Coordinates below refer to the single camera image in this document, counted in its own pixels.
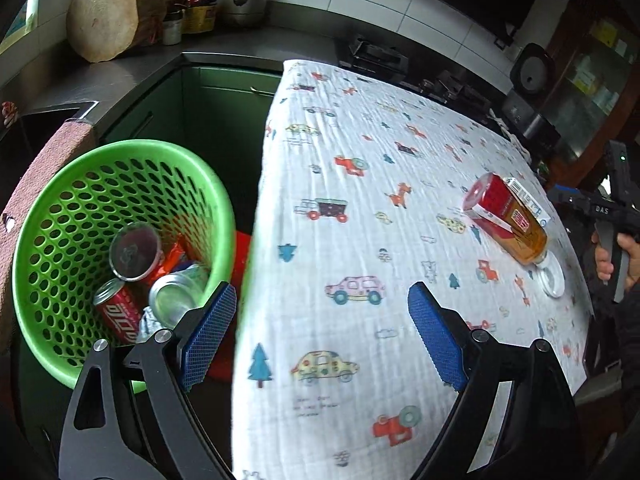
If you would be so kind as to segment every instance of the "juice bottle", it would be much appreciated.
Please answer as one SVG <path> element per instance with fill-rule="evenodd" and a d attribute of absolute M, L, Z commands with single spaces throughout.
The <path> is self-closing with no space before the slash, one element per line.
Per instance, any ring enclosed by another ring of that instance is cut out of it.
<path fill-rule="evenodd" d="M 562 267 L 546 250 L 544 229 L 498 175 L 481 176 L 466 194 L 462 209 L 520 264 L 535 264 L 536 279 L 548 295 L 562 296 Z"/>

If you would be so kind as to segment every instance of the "person's hand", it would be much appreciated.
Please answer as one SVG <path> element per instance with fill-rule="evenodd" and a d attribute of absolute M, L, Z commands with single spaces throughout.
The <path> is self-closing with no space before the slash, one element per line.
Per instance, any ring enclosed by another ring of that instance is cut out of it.
<path fill-rule="evenodd" d="M 600 245 L 600 237 L 594 232 L 591 241 L 598 244 L 595 251 L 596 271 L 598 278 L 608 282 L 613 273 L 613 264 L 609 252 Z M 622 233 L 618 234 L 618 245 L 629 254 L 629 270 L 625 279 L 625 290 L 629 290 L 640 278 L 640 244 L 633 237 Z"/>

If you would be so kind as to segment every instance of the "yellow container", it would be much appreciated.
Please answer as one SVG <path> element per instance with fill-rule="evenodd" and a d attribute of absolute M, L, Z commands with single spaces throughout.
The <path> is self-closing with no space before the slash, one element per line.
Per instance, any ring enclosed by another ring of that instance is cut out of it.
<path fill-rule="evenodd" d="M 216 22 L 216 6 L 189 7 L 182 20 L 183 34 L 199 34 L 213 30 Z"/>

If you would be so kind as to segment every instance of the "glass cabinet door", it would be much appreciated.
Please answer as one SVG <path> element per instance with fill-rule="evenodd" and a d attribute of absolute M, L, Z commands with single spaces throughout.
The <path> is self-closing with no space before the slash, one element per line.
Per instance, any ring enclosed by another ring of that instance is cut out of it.
<path fill-rule="evenodd" d="M 640 41 L 613 20 L 591 25 L 564 77 L 546 100 L 542 114 L 558 130 L 558 155 L 573 162 L 589 145 L 616 105 Z"/>

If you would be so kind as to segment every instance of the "blue gripper pad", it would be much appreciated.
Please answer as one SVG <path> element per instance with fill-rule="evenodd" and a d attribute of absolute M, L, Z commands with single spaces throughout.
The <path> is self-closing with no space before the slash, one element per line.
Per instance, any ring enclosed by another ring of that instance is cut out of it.
<path fill-rule="evenodd" d="M 468 381 L 462 364 L 462 350 L 447 328 L 440 306 L 423 283 L 414 283 L 407 297 L 409 315 L 443 382 L 460 392 Z"/>
<path fill-rule="evenodd" d="M 208 312 L 182 346 L 178 380 L 184 392 L 190 391 L 194 384 L 204 380 L 213 356 L 236 313 L 235 288 L 228 283 L 221 283 L 220 286 L 222 290 L 216 291 L 212 305 L 203 307 Z"/>

